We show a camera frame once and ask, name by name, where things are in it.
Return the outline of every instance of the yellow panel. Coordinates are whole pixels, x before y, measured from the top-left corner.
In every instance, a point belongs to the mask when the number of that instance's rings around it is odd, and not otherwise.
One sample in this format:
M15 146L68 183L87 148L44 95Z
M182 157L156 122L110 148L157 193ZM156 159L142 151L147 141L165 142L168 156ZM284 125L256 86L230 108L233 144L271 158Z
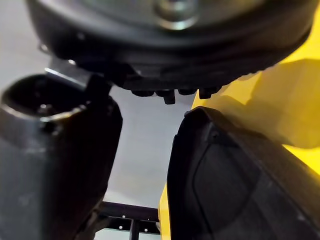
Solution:
M237 79L211 99L197 94L192 108L197 106L217 109L234 124L263 133L320 174L320 10L311 36L296 52ZM164 235L170 232L166 187L159 207Z

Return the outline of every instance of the gray floor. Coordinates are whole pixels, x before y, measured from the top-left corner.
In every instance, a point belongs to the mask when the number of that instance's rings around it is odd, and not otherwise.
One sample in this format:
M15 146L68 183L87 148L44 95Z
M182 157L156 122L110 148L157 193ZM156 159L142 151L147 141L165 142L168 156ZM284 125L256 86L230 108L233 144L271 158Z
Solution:
M49 57L37 50L22 0L0 0L0 88L25 75L41 73ZM165 105L159 97L140 98L114 88L124 118L119 148L105 201L157 208L171 153L172 141L192 97ZM127 239L124 233L102 231L104 237ZM159 239L147 236L144 239Z

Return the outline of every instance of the cylindrical opening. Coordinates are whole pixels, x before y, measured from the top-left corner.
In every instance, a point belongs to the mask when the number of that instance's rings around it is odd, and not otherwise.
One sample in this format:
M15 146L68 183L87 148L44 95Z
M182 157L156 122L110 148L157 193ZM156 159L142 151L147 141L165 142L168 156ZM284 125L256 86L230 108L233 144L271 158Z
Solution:
M49 117L86 105L86 98L84 91L39 74L12 85L4 92L2 104L27 115Z

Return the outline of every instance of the metal frame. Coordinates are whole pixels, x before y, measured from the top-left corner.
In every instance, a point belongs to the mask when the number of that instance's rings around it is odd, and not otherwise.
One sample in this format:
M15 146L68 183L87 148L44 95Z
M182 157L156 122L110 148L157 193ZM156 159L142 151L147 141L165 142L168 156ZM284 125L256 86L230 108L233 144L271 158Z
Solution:
M130 231L130 240L138 240L140 233L160 235L158 209L104 201L99 208L97 231L114 229Z

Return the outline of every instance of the black plastic housing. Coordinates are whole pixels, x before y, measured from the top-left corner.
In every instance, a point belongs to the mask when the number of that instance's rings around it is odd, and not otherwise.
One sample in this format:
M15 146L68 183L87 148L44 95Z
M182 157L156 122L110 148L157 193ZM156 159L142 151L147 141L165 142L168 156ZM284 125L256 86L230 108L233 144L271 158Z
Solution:
M87 97L44 75L4 92L1 239L71 240L86 229L107 190L122 128L109 96Z
M172 240L320 239L320 176L214 109L185 116L167 193Z
M180 32L123 22L79 0L27 4L53 54L107 73L125 89L156 91L220 87L276 64L307 39L318 0L268 0L239 17Z

